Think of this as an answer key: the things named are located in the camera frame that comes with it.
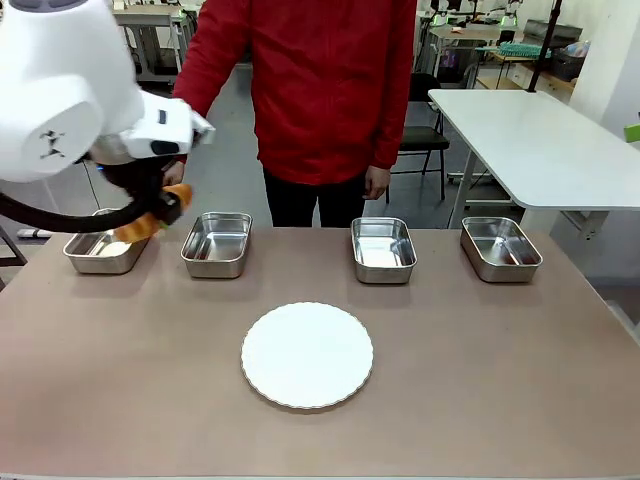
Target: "red jacket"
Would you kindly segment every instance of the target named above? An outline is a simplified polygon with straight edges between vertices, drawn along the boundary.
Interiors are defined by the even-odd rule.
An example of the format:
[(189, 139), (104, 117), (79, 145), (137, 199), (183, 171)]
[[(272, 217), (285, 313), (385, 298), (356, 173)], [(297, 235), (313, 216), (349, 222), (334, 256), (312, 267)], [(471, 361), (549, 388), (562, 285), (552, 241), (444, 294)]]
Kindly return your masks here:
[(258, 158), (310, 185), (391, 168), (402, 138), (416, 0), (207, 0), (174, 96), (206, 115), (251, 48)]

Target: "black pole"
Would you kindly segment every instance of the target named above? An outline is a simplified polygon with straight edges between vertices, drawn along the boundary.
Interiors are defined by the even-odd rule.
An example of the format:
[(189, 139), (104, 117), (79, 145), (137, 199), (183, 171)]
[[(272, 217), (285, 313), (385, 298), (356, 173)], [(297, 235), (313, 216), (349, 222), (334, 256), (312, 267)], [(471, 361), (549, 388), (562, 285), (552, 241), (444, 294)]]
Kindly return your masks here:
[(544, 42), (542, 43), (542, 50), (540, 50), (540, 57), (538, 57), (538, 61), (536, 63), (536, 69), (533, 72), (533, 77), (531, 78), (531, 84), (527, 89), (529, 93), (536, 93), (536, 85), (538, 84), (538, 79), (540, 78), (540, 74), (542, 73), (542, 67), (544, 66), (544, 62), (547, 60), (547, 52), (549, 51), (549, 47), (551, 46), (551, 39), (553, 38), (553, 32), (556, 29), (556, 25), (558, 24), (558, 18), (560, 17), (560, 7), (562, 7), (562, 0), (556, 0), (556, 4), (551, 10), (551, 16), (549, 17), (549, 28), (547, 29), (547, 35), (544, 37)]

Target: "orange food item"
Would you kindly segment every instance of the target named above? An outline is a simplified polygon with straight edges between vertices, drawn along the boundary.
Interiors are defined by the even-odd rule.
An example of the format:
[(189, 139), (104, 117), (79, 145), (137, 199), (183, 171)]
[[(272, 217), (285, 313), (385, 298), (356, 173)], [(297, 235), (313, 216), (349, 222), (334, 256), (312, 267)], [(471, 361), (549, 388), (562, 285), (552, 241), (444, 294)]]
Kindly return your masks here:
[[(193, 190), (190, 185), (181, 183), (179, 185), (164, 187), (163, 190), (173, 193), (180, 199), (180, 208), (182, 211), (191, 205)], [(124, 227), (116, 228), (114, 233), (116, 238), (121, 242), (134, 243), (155, 235), (158, 230), (160, 230), (160, 222), (158, 222), (158, 219), (151, 213), (145, 213), (135, 222), (125, 225)]]

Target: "robot logo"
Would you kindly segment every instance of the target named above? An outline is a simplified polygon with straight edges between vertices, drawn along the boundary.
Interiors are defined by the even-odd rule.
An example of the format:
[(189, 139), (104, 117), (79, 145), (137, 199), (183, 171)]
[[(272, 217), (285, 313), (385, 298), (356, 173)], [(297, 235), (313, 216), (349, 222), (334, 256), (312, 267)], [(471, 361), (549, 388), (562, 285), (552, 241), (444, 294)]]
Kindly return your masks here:
[(48, 132), (45, 132), (42, 135), (40, 135), (41, 139), (43, 138), (47, 139), (47, 145), (49, 148), (49, 151), (47, 153), (45, 153), (44, 155), (40, 155), (40, 160), (53, 157), (54, 155), (59, 155), (61, 158), (65, 157), (64, 154), (56, 148), (56, 143), (58, 143), (58, 140), (60, 140), (60, 137), (64, 137), (64, 135), (65, 135), (64, 133), (54, 132), (53, 130), (49, 130)]

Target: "jacket sleeve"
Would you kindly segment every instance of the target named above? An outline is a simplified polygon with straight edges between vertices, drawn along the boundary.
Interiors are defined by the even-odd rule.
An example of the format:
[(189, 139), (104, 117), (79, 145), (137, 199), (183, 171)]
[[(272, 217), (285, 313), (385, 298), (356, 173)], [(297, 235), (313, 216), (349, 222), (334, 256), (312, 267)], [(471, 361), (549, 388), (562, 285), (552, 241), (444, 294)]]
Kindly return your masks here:
[(189, 44), (173, 96), (205, 118), (249, 45), (249, 2), (207, 0), (198, 16), (198, 29)]
[(395, 0), (382, 108), (374, 136), (374, 167), (389, 169), (398, 157), (409, 101), (415, 21), (416, 0)]

